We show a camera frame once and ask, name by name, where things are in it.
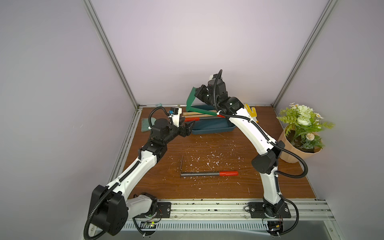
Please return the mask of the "aluminium front rail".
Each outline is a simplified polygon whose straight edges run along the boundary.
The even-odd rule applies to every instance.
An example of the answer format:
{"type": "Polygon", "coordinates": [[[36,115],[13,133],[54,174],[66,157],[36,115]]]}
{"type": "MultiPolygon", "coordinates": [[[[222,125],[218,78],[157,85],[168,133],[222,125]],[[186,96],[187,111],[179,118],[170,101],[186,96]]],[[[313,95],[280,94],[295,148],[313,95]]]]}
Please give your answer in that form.
{"type": "Polygon", "coordinates": [[[265,213],[260,199],[163,199],[152,216],[120,218],[117,232],[140,230],[152,237],[165,231],[236,231],[274,239],[295,225],[296,230],[320,227],[331,240],[345,239],[325,200],[293,199],[274,217],[265,213]]]}

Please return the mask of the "green hand brush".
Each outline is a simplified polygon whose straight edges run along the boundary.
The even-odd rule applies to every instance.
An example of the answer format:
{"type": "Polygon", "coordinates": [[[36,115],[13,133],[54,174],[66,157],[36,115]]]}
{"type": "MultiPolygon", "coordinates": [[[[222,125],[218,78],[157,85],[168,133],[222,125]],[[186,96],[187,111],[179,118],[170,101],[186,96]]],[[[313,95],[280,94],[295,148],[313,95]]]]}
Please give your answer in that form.
{"type": "MultiPolygon", "coordinates": [[[[151,118],[152,125],[154,125],[155,121],[156,121],[156,118],[151,118]]],[[[149,124],[148,119],[144,119],[143,118],[142,121],[141,121],[141,124],[142,124],[142,126],[141,126],[141,132],[142,133],[148,132],[148,131],[151,130],[151,126],[149,124]]]]}

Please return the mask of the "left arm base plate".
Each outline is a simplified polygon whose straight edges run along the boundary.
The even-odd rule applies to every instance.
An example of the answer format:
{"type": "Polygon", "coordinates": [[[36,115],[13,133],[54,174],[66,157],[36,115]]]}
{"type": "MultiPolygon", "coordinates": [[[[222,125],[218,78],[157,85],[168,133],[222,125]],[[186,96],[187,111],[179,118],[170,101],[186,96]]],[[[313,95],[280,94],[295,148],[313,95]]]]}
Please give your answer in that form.
{"type": "Polygon", "coordinates": [[[171,215],[171,209],[172,209],[172,203],[171,202],[154,202],[150,206],[149,210],[146,213],[142,213],[140,215],[137,215],[136,218],[170,218],[171,215]]]}

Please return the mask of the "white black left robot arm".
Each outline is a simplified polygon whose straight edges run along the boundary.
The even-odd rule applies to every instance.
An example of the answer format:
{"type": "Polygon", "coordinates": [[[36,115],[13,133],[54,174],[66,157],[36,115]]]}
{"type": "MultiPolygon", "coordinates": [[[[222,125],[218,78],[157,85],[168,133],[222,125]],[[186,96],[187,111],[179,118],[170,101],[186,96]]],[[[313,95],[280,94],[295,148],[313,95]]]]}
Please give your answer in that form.
{"type": "Polygon", "coordinates": [[[152,122],[148,117],[150,136],[147,143],[138,150],[138,157],[118,177],[106,186],[98,185],[91,194],[87,220],[84,226],[85,240],[97,240],[108,233],[118,234],[127,220],[141,214],[155,212],[157,198],[141,194],[130,199],[129,196],[145,174],[165,155],[168,143],[176,137],[191,134],[194,122],[187,123],[182,116],[182,108],[156,107],[152,114],[162,110],[165,119],[152,122]]]}

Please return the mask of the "wooden handle small hoe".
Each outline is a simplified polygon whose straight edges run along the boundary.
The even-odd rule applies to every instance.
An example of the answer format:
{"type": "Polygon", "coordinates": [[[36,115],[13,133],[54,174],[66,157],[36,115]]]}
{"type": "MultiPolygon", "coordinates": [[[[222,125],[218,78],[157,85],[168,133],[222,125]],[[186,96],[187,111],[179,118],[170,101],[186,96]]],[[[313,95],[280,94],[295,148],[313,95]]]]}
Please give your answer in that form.
{"type": "Polygon", "coordinates": [[[216,116],[217,112],[216,111],[208,111],[204,113],[199,113],[199,112],[184,112],[183,116],[203,116],[203,117],[209,117],[209,116],[216,116]]]}

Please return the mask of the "green tool red grip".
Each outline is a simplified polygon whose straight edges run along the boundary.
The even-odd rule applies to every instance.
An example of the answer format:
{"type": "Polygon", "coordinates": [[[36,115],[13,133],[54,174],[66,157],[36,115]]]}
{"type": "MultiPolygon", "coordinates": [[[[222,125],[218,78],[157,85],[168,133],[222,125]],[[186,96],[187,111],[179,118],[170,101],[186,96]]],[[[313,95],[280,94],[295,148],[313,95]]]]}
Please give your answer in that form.
{"type": "Polygon", "coordinates": [[[206,86],[192,88],[187,98],[186,110],[187,112],[197,112],[209,117],[224,118],[224,116],[217,114],[214,102],[211,101],[211,94],[206,86]]]}

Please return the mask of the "yellow white work glove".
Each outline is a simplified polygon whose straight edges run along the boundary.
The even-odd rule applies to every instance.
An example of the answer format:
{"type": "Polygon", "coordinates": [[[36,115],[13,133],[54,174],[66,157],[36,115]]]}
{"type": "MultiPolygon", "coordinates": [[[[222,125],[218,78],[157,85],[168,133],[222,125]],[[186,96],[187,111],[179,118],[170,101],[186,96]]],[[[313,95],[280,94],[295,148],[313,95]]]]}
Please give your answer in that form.
{"type": "Polygon", "coordinates": [[[248,104],[245,104],[245,109],[247,110],[247,112],[249,113],[249,115],[251,116],[251,118],[253,119],[253,121],[255,121],[256,123],[258,123],[259,121],[257,120],[257,111],[256,111],[256,108],[255,107],[250,107],[248,104]]]}

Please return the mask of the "grey tool red grip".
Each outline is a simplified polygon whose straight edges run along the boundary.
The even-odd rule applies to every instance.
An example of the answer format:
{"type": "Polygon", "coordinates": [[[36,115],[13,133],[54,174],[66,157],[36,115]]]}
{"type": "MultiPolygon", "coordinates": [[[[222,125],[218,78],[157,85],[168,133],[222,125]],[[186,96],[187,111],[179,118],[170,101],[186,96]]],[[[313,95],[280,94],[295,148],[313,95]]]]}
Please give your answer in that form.
{"type": "Polygon", "coordinates": [[[185,118],[185,122],[204,121],[204,120],[218,120],[218,119],[224,119],[224,117],[223,116],[210,116],[210,117],[185,118]]]}
{"type": "Polygon", "coordinates": [[[232,177],[232,176],[238,176],[238,171],[219,171],[219,172],[183,172],[183,162],[184,162],[184,156],[182,156],[181,159],[181,165],[180,170],[181,178],[187,178],[187,177],[232,177]]]}

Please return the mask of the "tan ribbed flower pot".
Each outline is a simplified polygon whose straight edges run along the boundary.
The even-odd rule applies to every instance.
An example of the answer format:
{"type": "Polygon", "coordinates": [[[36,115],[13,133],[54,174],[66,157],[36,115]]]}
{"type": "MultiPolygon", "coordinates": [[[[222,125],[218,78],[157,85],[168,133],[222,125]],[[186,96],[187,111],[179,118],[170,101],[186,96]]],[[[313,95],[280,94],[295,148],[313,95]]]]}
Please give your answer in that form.
{"type": "MultiPolygon", "coordinates": [[[[321,148],[316,147],[316,148],[314,148],[314,150],[312,152],[303,152],[303,151],[295,148],[291,144],[291,142],[287,139],[287,137],[285,136],[285,131],[282,131],[282,133],[279,137],[279,141],[282,141],[285,144],[286,150],[294,153],[295,155],[299,156],[303,160],[308,159],[309,157],[316,155],[317,153],[319,153],[322,150],[321,148]]],[[[281,153],[280,159],[287,162],[287,163],[292,163],[292,164],[299,162],[299,160],[296,157],[294,157],[294,156],[292,156],[286,152],[281,153]]]]}

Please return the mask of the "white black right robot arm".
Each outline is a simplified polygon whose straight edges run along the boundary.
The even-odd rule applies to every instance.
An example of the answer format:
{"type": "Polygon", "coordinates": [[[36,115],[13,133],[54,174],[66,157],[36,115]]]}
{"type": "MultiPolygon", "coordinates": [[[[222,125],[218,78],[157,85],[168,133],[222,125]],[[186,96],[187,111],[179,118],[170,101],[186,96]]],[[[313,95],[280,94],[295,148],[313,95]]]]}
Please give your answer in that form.
{"type": "Polygon", "coordinates": [[[226,90],[226,84],[222,79],[222,70],[212,75],[207,85],[193,88],[189,98],[198,99],[203,103],[214,107],[216,115],[221,115],[233,123],[249,139],[255,147],[258,155],[252,160],[252,166],[260,173],[264,189],[262,207],[264,215],[268,218],[276,218],[284,210],[284,204],[288,201],[280,191],[279,176],[293,179],[304,178],[308,173],[308,165],[297,154],[285,149],[285,144],[276,141],[269,136],[260,125],[252,119],[244,104],[236,97],[230,97],[226,90]],[[281,153],[287,153],[295,157],[303,165],[303,172],[292,175],[278,170],[278,159],[281,153]]]}

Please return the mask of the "green artificial flower plant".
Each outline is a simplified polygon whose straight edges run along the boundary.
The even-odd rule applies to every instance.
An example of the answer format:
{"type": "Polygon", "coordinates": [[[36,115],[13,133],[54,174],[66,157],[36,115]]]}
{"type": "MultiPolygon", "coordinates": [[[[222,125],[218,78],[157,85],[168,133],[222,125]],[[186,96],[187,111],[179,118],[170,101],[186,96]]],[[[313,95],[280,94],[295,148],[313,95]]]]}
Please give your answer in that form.
{"type": "Polygon", "coordinates": [[[322,149],[324,144],[318,133],[335,126],[331,122],[324,122],[324,118],[312,108],[296,103],[280,110],[277,119],[286,124],[284,136],[291,145],[308,153],[322,149]]]}

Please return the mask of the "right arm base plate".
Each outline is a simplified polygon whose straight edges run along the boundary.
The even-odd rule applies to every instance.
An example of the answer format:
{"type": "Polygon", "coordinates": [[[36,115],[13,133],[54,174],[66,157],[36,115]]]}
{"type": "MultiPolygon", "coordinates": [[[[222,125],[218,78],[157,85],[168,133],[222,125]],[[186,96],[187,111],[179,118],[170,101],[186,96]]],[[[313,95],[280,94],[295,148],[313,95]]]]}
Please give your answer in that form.
{"type": "Polygon", "coordinates": [[[267,202],[249,202],[248,210],[252,219],[290,219],[292,217],[288,205],[284,200],[281,200],[275,205],[267,202]]]}

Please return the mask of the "teal plastic storage box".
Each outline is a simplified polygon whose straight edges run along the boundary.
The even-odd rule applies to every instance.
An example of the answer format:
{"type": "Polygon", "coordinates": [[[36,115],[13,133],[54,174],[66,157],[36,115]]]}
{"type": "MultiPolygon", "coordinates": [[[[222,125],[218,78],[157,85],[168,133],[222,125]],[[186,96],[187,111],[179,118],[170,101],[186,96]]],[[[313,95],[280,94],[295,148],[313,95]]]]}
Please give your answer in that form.
{"type": "Polygon", "coordinates": [[[231,123],[228,119],[210,119],[210,120],[199,120],[195,121],[192,134],[203,135],[203,134],[219,134],[225,132],[231,132],[236,126],[231,123]]]}

